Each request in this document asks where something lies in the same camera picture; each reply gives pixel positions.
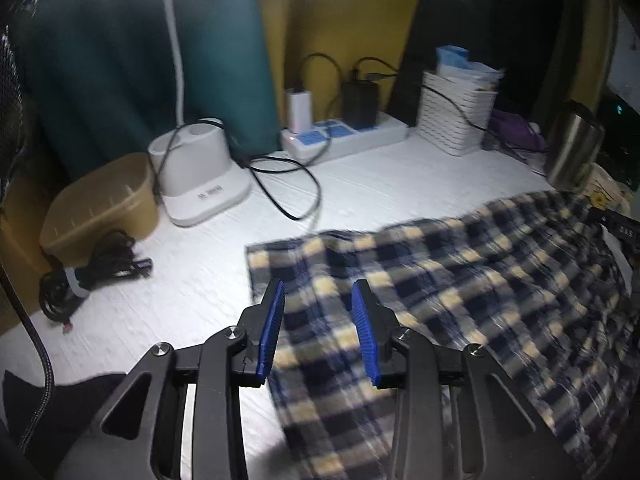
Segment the blue plaid pants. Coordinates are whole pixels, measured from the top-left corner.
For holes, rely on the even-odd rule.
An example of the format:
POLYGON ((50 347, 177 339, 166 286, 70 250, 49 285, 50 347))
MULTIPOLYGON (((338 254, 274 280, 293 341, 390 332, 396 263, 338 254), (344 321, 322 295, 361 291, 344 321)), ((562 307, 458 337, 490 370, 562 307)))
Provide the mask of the blue plaid pants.
POLYGON ((576 194, 533 192, 460 218, 247 248, 254 295, 274 278, 285 288, 269 389, 299 475, 386 471, 394 399, 367 378, 349 312, 363 279, 434 344, 486 347, 582 476, 595 477, 638 388, 639 299, 588 209, 576 194))

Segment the tan plastic lidded box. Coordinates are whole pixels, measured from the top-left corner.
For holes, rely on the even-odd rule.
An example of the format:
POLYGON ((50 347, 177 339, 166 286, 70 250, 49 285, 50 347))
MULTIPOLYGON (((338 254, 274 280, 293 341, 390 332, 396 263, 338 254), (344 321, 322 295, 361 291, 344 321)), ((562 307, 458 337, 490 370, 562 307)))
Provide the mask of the tan plastic lidded box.
POLYGON ((86 262, 105 234, 122 230, 143 240, 156 228, 158 208, 148 158, 132 153, 93 170, 55 197, 39 244, 64 266, 86 262))

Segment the black folded garment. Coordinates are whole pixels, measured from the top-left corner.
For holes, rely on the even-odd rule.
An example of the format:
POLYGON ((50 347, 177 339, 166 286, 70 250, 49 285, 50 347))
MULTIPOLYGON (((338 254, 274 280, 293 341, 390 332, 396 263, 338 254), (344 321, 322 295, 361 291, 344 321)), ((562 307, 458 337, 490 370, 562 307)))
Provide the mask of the black folded garment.
MULTIPOLYGON (((86 430, 96 412, 124 380, 122 373, 98 375, 57 385, 26 448, 26 460, 43 479, 52 479, 66 453, 86 430)), ((2 402, 9 441, 18 445, 41 401, 43 388, 6 370, 2 402)))

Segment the blue tissue pack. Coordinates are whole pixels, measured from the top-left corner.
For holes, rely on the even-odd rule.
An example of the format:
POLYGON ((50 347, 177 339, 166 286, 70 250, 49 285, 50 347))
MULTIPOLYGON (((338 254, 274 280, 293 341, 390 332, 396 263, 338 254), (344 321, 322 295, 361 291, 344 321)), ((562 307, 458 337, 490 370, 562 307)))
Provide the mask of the blue tissue pack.
POLYGON ((483 63, 469 60, 469 51, 462 47, 436 48, 436 73, 444 78, 474 82, 474 84, 498 84, 504 71, 495 70, 483 63))

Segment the white cartoon mug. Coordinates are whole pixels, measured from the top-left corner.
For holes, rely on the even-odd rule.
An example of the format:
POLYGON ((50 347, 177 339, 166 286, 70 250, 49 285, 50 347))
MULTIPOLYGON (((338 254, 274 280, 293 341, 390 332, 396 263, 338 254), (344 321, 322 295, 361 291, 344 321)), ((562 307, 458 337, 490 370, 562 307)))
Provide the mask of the white cartoon mug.
POLYGON ((582 188, 582 194, 588 198, 593 207, 601 210, 611 209, 619 214, 631 216, 629 195, 595 162, 590 166, 590 173, 582 188))

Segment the white charger plug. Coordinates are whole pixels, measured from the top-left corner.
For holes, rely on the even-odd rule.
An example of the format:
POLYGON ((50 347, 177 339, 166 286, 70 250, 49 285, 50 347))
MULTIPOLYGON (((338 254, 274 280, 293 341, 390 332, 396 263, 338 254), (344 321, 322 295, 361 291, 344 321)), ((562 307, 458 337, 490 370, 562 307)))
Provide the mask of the white charger plug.
POLYGON ((306 133, 312 129, 312 93, 308 90, 290 89, 286 93, 286 112, 288 130, 295 134, 306 133))

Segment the yellow curtain left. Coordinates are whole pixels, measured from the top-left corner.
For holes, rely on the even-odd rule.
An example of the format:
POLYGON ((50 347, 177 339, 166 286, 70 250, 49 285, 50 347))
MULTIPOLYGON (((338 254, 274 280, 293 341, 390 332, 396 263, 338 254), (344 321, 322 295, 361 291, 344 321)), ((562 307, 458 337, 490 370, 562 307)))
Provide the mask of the yellow curtain left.
POLYGON ((374 56, 397 66, 419 0, 258 0, 280 122, 286 122, 285 91, 293 87, 303 58, 325 53, 335 62, 311 60, 304 85, 312 92, 314 118, 336 117, 326 107, 337 92, 335 69, 374 56))

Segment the teal curtain left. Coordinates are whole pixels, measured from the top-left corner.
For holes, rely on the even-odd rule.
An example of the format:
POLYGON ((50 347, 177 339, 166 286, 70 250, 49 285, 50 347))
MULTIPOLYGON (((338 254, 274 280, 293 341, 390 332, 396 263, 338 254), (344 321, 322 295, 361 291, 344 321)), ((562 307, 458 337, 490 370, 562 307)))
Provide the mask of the teal curtain left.
POLYGON ((48 180, 206 117, 224 123, 235 156, 278 146, 258 0, 1 0, 1 12, 48 180))

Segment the white power strip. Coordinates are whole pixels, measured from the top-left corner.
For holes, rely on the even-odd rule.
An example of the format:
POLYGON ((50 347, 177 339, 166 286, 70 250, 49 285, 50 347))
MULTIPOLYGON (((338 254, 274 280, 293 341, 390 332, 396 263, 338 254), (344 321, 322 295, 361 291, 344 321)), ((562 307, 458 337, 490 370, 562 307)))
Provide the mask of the white power strip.
POLYGON ((316 122, 305 133, 281 131, 280 141, 288 156, 306 165, 356 155, 404 142, 408 126, 386 113, 378 113, 378 122, 369 128, 354 129, 339 119, 316 122))

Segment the white desk lamp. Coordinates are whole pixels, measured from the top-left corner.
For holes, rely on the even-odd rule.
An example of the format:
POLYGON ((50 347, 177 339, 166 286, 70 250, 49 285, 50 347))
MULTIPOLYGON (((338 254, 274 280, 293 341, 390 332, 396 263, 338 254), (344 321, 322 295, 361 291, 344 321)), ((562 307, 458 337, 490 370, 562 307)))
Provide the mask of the white desk lamp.
POLYGON ((174 0, 162 0, 175 75, 176 125, 148 147, 155 189, 176 226, 190 228, 236 206, 250 192, 250 177, 231 158, 224 123, 184 118, 183 62, 174 0))

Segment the white textured tablecloth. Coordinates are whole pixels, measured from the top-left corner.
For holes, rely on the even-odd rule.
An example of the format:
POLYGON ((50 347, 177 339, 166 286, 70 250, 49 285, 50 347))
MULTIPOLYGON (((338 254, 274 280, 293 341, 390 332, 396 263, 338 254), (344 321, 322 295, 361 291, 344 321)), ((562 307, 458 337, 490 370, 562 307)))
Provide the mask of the white textured tablecloth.
POLYGON ((445 154, 420 136, 334 159, 309 174, 265 177, 244 202, 193 228, 158 222, 140 252, 145 280, 94 292, 64 332, 32 320, 60 384, 128 372, 160 341, 200 344, 252 301, 247 246, 326 230, 374 231, 416 218, 459 217, 547 181, 498 152, 445 154))

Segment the black power adapter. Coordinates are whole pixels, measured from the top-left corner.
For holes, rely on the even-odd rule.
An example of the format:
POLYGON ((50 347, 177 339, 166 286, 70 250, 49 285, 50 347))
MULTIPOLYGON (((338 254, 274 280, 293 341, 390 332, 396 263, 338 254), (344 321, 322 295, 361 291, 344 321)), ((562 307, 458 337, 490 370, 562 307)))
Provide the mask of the black power adapter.
POLYGON ((342 121, 357 130, 372 128, 378 120, 380 89, 367 80, 350 80, 342 84, 342 121))

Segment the stainless steel tumbler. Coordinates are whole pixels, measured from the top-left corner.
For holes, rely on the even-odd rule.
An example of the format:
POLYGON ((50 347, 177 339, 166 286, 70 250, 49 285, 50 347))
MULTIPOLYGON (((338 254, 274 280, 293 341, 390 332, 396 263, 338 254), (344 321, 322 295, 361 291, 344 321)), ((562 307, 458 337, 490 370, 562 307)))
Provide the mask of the stainless steel tumbler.
POLYGON ((604 128, 584 104, 565 102, 548 137, 544 173, 548 183, 564 191, 581 190, 597 158, 604 128))

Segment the purple cloth item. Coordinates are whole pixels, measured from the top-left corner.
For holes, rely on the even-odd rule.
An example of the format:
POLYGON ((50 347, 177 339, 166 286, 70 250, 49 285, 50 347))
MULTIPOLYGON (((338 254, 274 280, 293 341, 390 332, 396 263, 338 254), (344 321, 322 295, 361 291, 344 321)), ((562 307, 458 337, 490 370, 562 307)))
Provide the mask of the purple cloth item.
POLYGON ((518 114, 492 110, 488 128, 512 148, 519 148, 529 152, 542 153, 547 148, 547 142, 541 135, 539 127, 532 124, 518 114))

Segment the white perforated basket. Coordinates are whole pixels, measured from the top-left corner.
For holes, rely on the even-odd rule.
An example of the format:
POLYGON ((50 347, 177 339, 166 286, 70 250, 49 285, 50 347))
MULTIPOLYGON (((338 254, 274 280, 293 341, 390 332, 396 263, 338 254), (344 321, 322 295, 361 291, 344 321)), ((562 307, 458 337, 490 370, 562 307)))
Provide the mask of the white perforated basket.
POLYGON ((424 72, 416 133, 451 156, 480 149, 497 91, 424 72))

